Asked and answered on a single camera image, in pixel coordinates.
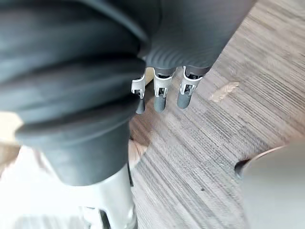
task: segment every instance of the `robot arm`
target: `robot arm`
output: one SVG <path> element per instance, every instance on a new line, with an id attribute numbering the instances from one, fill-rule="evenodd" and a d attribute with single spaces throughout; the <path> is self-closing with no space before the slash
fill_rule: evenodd
<path id="1" fill-rule="evenodd" d="M 0 109 L 20 116 L 17 139 L 44 152 L 101 226 L 106 215 L 112 229 L 136 228 L 128 122 L 144 111 L 145 67 L 154 68 L 154 106 L 161 112 L 174 70 L 184 66 L 177 103 L 186 108 L 253 4 L 5 0 Z M 132 88 L 133 80 L 139 83 Z"/>

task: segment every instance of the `silver bracket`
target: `silver bracket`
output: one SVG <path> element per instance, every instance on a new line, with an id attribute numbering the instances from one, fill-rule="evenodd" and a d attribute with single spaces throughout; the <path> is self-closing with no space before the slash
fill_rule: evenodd
<path id="1" fill-rule="evenodd" d="M 137 229 L 127 164 L 100 183 L 66 188 L 79 206 L 86 206 L 84 219 L 91 229 L 106 229 L 104 218 L 111 229 Z"/>
<path id="2" fill-rule="evenodd" d="M 186 67 L 183 66 L 183 79 L 180 84 L 180 93 L 192 95 L 202 79 L 203 76 L 200 76 L 198 79 L 190 79 L 186 74 Z"/>
<path id="3" fill-rule="evenodd" d="M 154 95 L 159 97 L 160 95 L 163 98 L 166 98 L 168 93 L 168 88 L 171 86 L 173 78 L 173 73 L 168 77 L 162 78 L 156 74 L 155 69 L 153 69 L 153 88 L 154 88 Z"/>
<path id="4" fill-rule="evenodd" d="M 132 93 L 137 94 L 140 99 L 144 98 L 145 94 L 145 74 L 139 79 L 132 81 Z"/>

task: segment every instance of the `robotic finger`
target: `robotic finger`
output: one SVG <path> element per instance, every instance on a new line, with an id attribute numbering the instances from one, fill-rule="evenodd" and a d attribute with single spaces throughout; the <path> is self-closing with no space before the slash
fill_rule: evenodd
<path id="1" fill-rule="evenodd" d="M 156 112 L 162 112 L 165 109 L 166 105 L 166 96 L 169 90 L 169 87 L 172 83 L 173 74 L 176 68 L 171 69 L 160 69 L 154 68 L 154 78 L 153 78 L 153 87 L 154 87 L 154 109 Z"/>
<path id="2" fill-rule="evenodd" d="M 140 97 L 137 114 L 143 114 L 145 111 L 145 74 L 142 77 L 132 81 L 132 93 Z"/>
<path id="3" fill-rule="evenodd" d="M 192 94 L 209 70 L 210 68 L 183 67 L 183 79 L 180 84 L 180 91 L 177 100 L 178 107 L 181 109 L 188 107 Z"/>

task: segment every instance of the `black rubber fingertip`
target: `black rubber fingertip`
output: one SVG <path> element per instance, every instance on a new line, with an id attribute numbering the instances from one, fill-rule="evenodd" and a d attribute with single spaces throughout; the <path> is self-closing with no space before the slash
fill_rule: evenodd
<path id="1" fill-rule="evenodd" d="M 143 98 L 143 99 L 140 99 L 140 101 L 139 101 L 139 105 L 136 110 L 136 113 L 140 115 L 140 114 L 143 114 L 144 111 L 145 111 L 145 100 Z"/>
<path id="2" fill-rule="evenodd" d="M 191 97 L 192 97 L 191 95 L 181 94 L 181 92 L 179 92 L 178 100 L 177 100 L 178 107 L 180 107 L 181 109 L 187 108 L 188 105 L 190 104 Z"/>
<path id="3" fill-rule="evenodd" d="M 156 112 L 160 113 L 164 111 L 165 105 L 166 105 L 166 98 L 163 98 L 161 96 L 154 98 L 153 106 Z"/>

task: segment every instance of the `wooden floor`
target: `wooden floor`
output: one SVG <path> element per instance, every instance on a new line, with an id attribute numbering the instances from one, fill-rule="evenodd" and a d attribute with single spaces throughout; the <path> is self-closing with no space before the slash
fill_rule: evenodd
<path id="1" fill-rule="evenodd" d="M 131 124 L 149 146 L 132 173 L 139 228 L 247 228 L 235 163 L 305 135 L 305 2 L 260 0 L 185 111 L 181 76 L 162 115 L 151 99 Z M 223 100 L 209 100 L 231 82 Z"/>

